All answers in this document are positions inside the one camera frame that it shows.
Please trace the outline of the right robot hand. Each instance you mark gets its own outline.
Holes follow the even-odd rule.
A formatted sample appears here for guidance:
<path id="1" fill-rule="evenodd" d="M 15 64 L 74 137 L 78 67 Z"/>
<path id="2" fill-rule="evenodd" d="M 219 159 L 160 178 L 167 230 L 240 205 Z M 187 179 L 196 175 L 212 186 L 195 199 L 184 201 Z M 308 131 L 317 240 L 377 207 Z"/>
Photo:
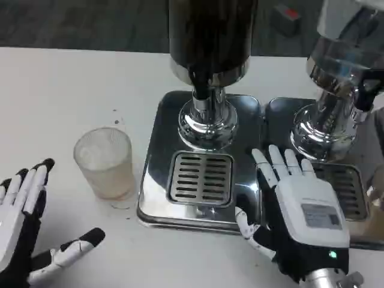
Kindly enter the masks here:
<path id="1" fill-rule="evenodd" d="M 243 238 L 306 287 L 343 287 L 349 273 L 350 233 L 332 185 L 310 160 L 291 149 L 253 148 L 262 219 L 250 197 L 236 197 L 235 220 Z"/>

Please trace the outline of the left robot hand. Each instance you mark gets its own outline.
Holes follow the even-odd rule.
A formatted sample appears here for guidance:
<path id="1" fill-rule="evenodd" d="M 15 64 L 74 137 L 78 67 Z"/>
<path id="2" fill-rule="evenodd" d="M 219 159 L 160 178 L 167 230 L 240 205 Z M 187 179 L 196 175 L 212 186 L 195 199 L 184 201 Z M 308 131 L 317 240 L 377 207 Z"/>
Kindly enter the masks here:
<path id="1" fill-rule="evenodd" d="M 105 232 L 95 227 L 58 248 L 33 254 L 54 165 L 47 158 L 1 182 L 1 287 L 43 287 L 105 239 Z"/>

